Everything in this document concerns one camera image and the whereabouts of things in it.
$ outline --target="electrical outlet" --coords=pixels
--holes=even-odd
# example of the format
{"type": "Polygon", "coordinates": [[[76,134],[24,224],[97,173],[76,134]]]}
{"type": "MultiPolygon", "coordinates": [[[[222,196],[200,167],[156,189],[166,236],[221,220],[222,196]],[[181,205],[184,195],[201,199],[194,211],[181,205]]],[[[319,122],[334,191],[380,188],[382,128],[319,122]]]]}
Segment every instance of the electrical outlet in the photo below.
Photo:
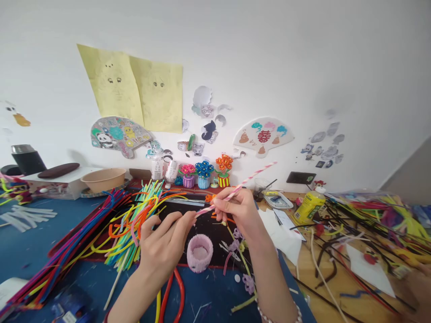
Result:
{"type": "Polygon", "coordinates": [[[316,177],[315,173],[303,173],[303,172],[290,172],[286,183],[295,184],[311,184],[313,179],[316,177]]]}

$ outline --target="paper bowl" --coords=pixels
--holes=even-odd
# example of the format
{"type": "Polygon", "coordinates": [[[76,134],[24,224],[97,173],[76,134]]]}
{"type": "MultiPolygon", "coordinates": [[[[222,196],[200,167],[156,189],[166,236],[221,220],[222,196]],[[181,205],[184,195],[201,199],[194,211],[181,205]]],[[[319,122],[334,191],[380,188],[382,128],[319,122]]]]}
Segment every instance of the paper bowl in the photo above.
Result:
{"type": "Polygon", "coordinates": [[[93,193],[99,193],[122,185],[125,174],[124,168],[109,168],[88,173],[81,181],[86,183],[93,193]]]}

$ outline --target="blue table surface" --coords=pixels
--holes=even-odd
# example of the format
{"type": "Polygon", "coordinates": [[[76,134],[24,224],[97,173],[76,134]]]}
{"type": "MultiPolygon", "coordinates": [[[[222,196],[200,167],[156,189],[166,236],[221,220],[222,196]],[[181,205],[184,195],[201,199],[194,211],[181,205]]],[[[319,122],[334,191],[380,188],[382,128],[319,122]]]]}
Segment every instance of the blue table surface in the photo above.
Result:
{"type": "MultiPolygon", "coordinates": [[[[81,222],[105,197],[78,199],[76,201],[39,199],[29,207],[53,209],[58,215],[47,222],[38,223],[38,227],[20,233],[13,226],[0,227],[0,258],[3,260],[0,270],[0,283],[11,278],[31,279],[47,262],[48,251],[60,241],[70,230],[81,222]]],[[[0,214],[10,211],[13,202],[0,206],[0,214]]],[[[287,284],[299,291],[287,265],[281,257],[280,264],[287,284]]],[[[135,270],[133,265],[129,271],[121,274],[110,306],[117,299],[128,277],[135,270]]],[[[231,313],[230,309],[250,298],[242,282],[236,283],[234,276],[241,273],[228,270],[223,276],[223,270],[208,268],[201,274],[193,273],[187,267],[178,267],[185,286],[185,306],[181,322],[193,322],[194,314],[199,307],[211,302],[210,308],[202,309],[195,323],[199,322],[261,322],[256,304],[231,313]]],[[[91,298],[88,308],[94,322],[102,322],[105,316],[103,307],[114,283],[117,272],[101,262],[78,262],[67,277],[59,283],[49,301],[41,310],[25,311],[11,314],[6,322],[37,322],[49,323],[54,319],[51,313],[52,298],[61,288],[76,285],[91,298]]],[[[301,293],[291,292],[296,304],[300,307],[304,322],[316,322],[301,293]]],[[[180,304],[180,290],[176,280],[173,280],[169,302],[165,312],[165,322],[173,322],[180,304]]],[[[147,309],[141,322],[154,322],[156,302],[147,309]]]]}

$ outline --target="yellow bottle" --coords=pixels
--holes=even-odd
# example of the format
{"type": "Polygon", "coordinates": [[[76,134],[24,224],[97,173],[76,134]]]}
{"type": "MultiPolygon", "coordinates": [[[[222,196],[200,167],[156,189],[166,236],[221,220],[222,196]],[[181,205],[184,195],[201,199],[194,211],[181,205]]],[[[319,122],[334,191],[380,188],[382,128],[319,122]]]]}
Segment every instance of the yellow bottle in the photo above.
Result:
{"type": "Polygon", "coordinates": [[[318,186],[315,191],[309,191],[305,197],[304,202],[295,212],[295,218],[301,224],[312,224],[314,214],[325,204],[325,193],[326,190],[318,186]]]}

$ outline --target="white bottle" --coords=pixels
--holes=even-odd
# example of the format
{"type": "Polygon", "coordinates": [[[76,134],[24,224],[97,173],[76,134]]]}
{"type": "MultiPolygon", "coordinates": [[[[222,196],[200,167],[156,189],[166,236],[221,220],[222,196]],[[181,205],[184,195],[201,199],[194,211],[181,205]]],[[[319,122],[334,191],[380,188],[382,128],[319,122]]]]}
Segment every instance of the white bottle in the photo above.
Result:
{"type": "Polygon", "coordinates": [[[163,159],[161,152],[156,152],[152,159],[151,178],[152,180],[161,180],[163,178],[163,159]]]}
{"type": "Polygon", "coordinates": [[[178,162],[171,160],[169,166],[167,167],[165,175],[165,188],[170,189],[171,185],[175,182],[178,175],[178,162]]]}

